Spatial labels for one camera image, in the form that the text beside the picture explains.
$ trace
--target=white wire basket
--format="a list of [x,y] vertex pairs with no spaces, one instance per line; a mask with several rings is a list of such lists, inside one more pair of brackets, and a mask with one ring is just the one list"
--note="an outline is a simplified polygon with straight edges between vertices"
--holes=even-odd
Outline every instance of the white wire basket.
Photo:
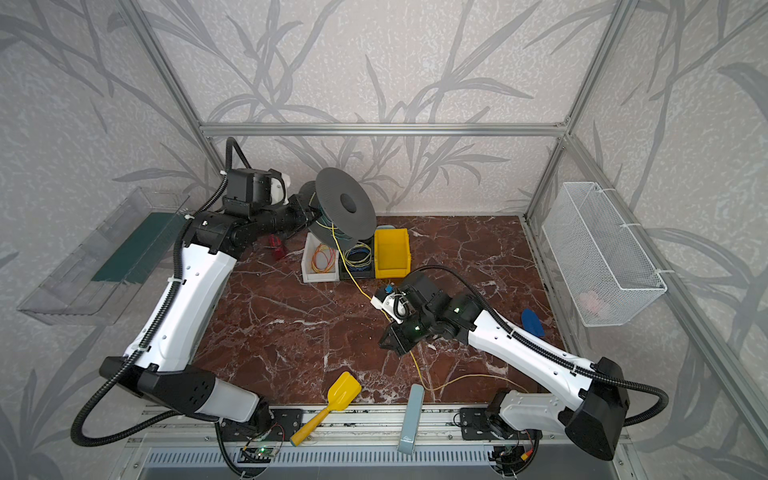
[[667,291],[596,183],[563,183],[542,227],[585,326],[624,325]]

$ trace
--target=yellow storage bin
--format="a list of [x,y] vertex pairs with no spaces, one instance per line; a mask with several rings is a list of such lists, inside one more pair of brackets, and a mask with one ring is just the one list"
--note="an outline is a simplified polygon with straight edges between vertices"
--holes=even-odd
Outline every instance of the yellow storage bin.
[[403,278],[411,273],[411,245],[406,228],[380,228],[373,234],[376,278]]

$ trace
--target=orange wire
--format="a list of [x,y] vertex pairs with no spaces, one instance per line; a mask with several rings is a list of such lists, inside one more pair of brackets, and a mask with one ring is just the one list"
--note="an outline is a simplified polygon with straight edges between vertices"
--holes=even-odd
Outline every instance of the orange wire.
[[[328,254],[326,253],[326,250],[330,251],[330,258],[328,257]],[[317,266],[317,254],[321,253],[326,258],[326,265],[324,268],[320,268]],[[312,270],[315,271],[315,273],[330,273],[333,271],[334,260],[336,259],[336,251],[324,243],[321,243],[317,246],[315,249],[315,253],[312,255]]]

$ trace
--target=marble surface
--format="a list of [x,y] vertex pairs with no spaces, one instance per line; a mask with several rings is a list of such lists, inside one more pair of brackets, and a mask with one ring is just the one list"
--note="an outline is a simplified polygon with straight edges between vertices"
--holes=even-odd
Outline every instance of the marble surface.
[[[545,339],[562,348],[547,297],[517,217],[380,217],[379,224],[409,229],[412,266],[440,263],[481,288],[493,306],[521,325],[524,309],[535,311]],[[380,349],[387,326],[351,282],[301,283],[306,234],[286,243],[290,254],[275,261],[257,247],[239,262],[200,343],[194,365],[266,396],[273,404],[324,403],[344,371],[362,384],[356,402],[404,403],[419,382],[413,359]],[[447,293],[458,281],[433,271]],[[369,294],[385,280],[363,280]],[[432,388],[469,373],[504,376],[529,392],[536,383],[500,359],[456,340],[425,339],[414,348],[425,384]],[[490,402],[501,379],[472,377],[436,392],[425,402]]]

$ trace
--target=leaf pattern wallpaper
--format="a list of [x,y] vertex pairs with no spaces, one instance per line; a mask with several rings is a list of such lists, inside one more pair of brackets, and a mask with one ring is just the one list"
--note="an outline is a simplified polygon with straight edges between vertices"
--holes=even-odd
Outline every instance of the leaf pattern wallpaper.
[[[648,2],[634,12],[576,134],[702,310],[768,393],[768,2]],[[768,478],[765,452],[663,300],[585,329],[541,235],[568,155],[532,218],[584,351],[673,392],[630,428],[650,478]],[[637,397],[641,408],[645,399]]]
[[[69,425],[98,386],[101,360],[134,338],[164,284],[151,279],[109,327],[46,326],[18,304],[136,186],[201,196],[218,182],[131,32],[110,29],[115,10],[94,0],[0,3],[2,478],[108,476],[121,445],[79,449]],[[142,405],[116,392],[86,428],[125,428]]]
[[[200,118],[256,123],[561,122],[614,8],[613,1],[141,4]],[[399,214],[521,213],[528,202],[510,200],[535,189],[554,146],[545,137],[240,141],[252,163],[290,174],[294,188],[336,166],[365,186],[377,211]]]

